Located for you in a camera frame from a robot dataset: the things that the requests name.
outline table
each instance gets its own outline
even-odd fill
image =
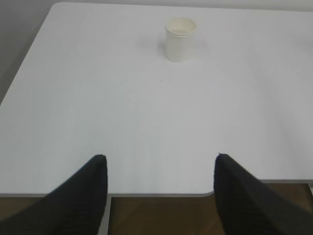
[[[194,57],[164,56],[187,16]],[[0,193],[46,194],[95,154],[109,193],[205,194],[228,153],[313,179],[313,13],[58,3],[0,106]]]

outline wall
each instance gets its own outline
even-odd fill
[[[0,102],[51,6],[61,0],[0,0]],[[313,0],[85,0],[85,2],[313,11]]]

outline floor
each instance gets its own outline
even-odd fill
[[[313,212],[307,184],[269,184],[300,207]],[[39,198],[0,198],[0,220]],[[113,198],[110,235],[223,235],[214,195],[200,198]]]

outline tabletop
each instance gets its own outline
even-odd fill
[[[170,17],[194,55],[164,55]],[[313,179],[313,13],[58,3],[0,106],[0,193],[48,193],[95,154],[109,193],[202,194],[227,153]]]

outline white paper cup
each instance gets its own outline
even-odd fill
[[[166,56],[172,62],[182,62],[190,57],[192,36],[197,24],[190,18],[171,18],[166,26]]]

